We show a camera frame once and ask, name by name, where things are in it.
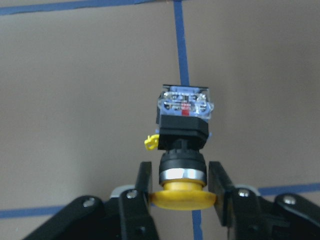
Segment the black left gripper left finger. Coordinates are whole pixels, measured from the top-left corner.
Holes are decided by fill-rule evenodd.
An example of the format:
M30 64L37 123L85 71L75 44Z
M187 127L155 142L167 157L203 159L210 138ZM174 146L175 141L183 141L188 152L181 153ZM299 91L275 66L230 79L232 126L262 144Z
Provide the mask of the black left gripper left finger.
M134 188L119 197L120 236L122 240L158 240L155 222L150 214L152 163L140 163Z

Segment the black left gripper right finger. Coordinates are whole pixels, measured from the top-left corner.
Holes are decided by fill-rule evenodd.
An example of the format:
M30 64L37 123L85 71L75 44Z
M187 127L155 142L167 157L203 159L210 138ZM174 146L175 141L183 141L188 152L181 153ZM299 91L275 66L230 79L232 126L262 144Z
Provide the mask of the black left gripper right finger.
M216 195L214 208L228 240L270 240L266 213L271 203L248 186L236 187L218 161L208 165L208 190Z

